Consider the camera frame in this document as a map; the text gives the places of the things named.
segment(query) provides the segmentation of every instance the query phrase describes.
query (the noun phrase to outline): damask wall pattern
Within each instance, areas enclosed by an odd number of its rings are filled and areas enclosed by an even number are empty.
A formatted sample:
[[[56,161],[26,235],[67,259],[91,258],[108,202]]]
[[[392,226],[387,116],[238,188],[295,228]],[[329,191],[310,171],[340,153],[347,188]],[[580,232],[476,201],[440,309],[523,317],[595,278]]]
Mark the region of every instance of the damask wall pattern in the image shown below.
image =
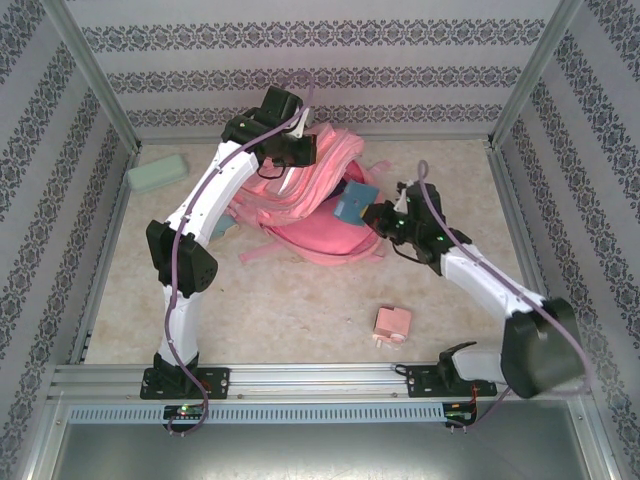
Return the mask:
[[[629,47],[638,38],[632,3],[585,2],[502,145],[546,286],[577,313],[622,478],[640,478],[640,95],[638,50]]]
[[[0,478],[69,360],[129,154],[37,1],[0,5]]]
[[[144,140],[213,137],[230,112],[300,70],[316,79],[318,121],[361,133],[488,134],[557,3],[68,5]],[[289,84],[301,95],[306,86],[302,75]]]

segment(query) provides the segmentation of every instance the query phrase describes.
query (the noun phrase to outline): pink object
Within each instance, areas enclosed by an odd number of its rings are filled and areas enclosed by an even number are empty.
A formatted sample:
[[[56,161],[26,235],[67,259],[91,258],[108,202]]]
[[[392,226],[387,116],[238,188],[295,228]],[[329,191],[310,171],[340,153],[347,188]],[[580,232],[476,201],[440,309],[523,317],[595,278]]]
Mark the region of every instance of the pink object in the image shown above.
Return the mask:
[[[381,307],[373,329],[374,338],[383,342],[404,343],[409,336],[411,312],[397,307]]]
[[[326,200],[343,178],[376,186],[373,174],[357,162],[364,141],[347,130],[334,130],[329,124],[313,127],[309,132],[318,135],[316,164],[290,169],[278,180],[253,175],[234,196],[230,213],[319,265],[381,260],[382,239],[368,226],[338,220],[333,215],[338,196]],[[372,171],[389,168],[390,162],[380,162]],[[267,161],[260,173],[274,176],[279,171]],[[266,245],[240,255],[240,259],[248,262],[274,250],[277,247],[273,244]]]

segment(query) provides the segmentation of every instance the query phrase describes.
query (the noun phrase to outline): black mounting bracket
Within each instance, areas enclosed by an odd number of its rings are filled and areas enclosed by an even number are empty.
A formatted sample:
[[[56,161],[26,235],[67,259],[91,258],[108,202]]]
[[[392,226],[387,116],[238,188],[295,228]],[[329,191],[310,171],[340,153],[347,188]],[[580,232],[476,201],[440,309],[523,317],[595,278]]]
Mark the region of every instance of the black mounting bracket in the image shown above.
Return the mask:
[[[471,397],[474,385],[478,397],[495,397],[498,394],[495,383],[484,380],[459,380],[447,385],[438,365],[396,365],[395,371],[406,377],[409,398]]]
[[[202,399],[200,389],[196,388],[179,367],[170,366],[157,353],[153,364],[153,367],[144,371],[142,377],[142,400]],[[198,367],[198,357],[192,360],[187,368],[204,386],[210,400],[226,400],[231,370],[224,367]]]

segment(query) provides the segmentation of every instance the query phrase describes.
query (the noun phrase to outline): light green sponge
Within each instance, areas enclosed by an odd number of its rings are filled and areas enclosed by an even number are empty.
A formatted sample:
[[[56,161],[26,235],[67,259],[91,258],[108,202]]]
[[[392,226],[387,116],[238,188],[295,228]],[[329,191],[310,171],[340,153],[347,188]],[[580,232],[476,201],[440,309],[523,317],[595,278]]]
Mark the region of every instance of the light green sponge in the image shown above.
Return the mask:
[[[135,193],[148,192],[177,182],[189,175],[189,169],[182,155],[171,155],[127,172],[127,180]]]

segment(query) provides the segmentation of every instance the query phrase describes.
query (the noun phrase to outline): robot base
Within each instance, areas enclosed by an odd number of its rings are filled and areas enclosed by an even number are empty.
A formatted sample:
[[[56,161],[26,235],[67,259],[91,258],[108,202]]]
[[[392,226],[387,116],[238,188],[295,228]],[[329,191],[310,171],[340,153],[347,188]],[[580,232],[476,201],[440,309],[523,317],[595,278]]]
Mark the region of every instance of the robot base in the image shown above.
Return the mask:
[[[228,368],[198,368],[197,355],[187,365],[207,391],[210,400],[225,400],[229,391]],[[202,393],[177,365],[170,365],[156,353],[153,367],[144,371],[140,398],[143,400],[197,400]]]

